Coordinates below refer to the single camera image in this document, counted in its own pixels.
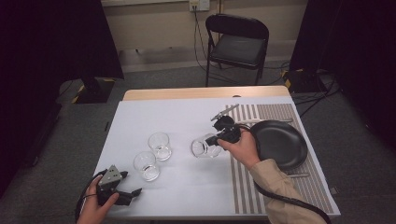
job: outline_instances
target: hand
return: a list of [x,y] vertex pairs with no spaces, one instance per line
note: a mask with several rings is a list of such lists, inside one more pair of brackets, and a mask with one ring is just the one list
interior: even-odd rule
[[86,195],[91,195],[86,198],[84,207],[82,208],[82,212],[78,219],[78,224],[96,224],[101,223],[105,216],[110,210],[111,206],[117,201],[119,198],[118,193],[114,193],[113,195],[108,198],[107,202],[100,206],[98,204],[98,198],[96,195],[96,186],[99,183],[99,180],[102,179],[102,176],[97,176],[87,188]]
[[256,141],[253,135],[245,129],[241,129],[241,139],[237,143],[232,144],[222,139],[219,139],[218,143],[221,147],[230,151],[233,157],[242,162],[249,170],[260,161]]

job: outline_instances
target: black folding chair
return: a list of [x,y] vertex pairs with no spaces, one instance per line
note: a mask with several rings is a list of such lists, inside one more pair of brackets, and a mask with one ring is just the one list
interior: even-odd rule
[[[206,65],[206,86],[209,83],[209,65],[215,62],[246,69],[257,69],[255,85],[262,77],[268,46],[268,28],[260,21],[239,16],[216,14],[205,22],[209,35]],[[213,33],[221,34],[215,44]]]

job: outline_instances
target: striped placemat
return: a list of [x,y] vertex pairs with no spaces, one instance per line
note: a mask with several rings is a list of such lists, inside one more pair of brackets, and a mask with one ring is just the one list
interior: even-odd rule
[[[289,119],[293,122],[289,124],[301,132],[296,114],[291,104],[281,105],[240,105],[228,114],[235,122],[245,119]],[[265,214],[264,200],[255,188],[253,179],[248,173],[245,166],[230,156],[231,172],[233,175],[233,196],[236,214]],[[308,150],[308,156],[305,162],[293,169],[287,171],[287,175],[309,173],[309,177],[293,178],[295,188],[300,192],[303,198],[314,206],[322,209],[327,214],[332,214],[332,206],[326,191],[323,187],[318,170],[315,167],[311,153]]]

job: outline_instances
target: beige sleeve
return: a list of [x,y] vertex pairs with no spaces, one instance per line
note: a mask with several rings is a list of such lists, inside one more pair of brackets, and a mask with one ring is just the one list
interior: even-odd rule
[[[303,201],[304,199],[294,188],[291,179],[282,173],[274,160],[258,162],[250,169],[254,181],[263,189]],[[326,223],[323,218],[315,212],[300,206],[283,203],[271,199],[265,210],[271,223]]]

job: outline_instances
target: gray carpet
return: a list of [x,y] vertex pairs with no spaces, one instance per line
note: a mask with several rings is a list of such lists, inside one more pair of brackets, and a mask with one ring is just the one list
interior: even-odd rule
[[[266,66],[276,67],[282,63],[272,62]],[[230,68],[221,73],[238,82],[254,82],[252,71]],[[265,69],[260,84],[278,78],[279,69]],[[328,83],[332,77],[323,76],[323,79]],[[106,124],[111,124],[123,94],[129,89],[203,87],[205,72],[200,67],[190,67],[125,74],[125,80],[116,81],[108,102],[95,105],[71,104],[81,82],[70,83],[61,87],[60,92],[64,93],[58,102],[63,108],[37,166],[21,168],[0,200],[0,223],[73,223],[78,195],[93,175],[106,141]],[[210,86],[232,85],[210,80]],[[314,93],[298,94],[295,102],[313,96]],[[297,105],[297,108],[303,113],[310,105],[312,103]],[[338,190],[333,197],[342,215],[333,223],[396,223],[396,150],[370,133],[357,111],[339,91],[302,117],[328,184]],[[105,223],[149,221],[107,220]]]

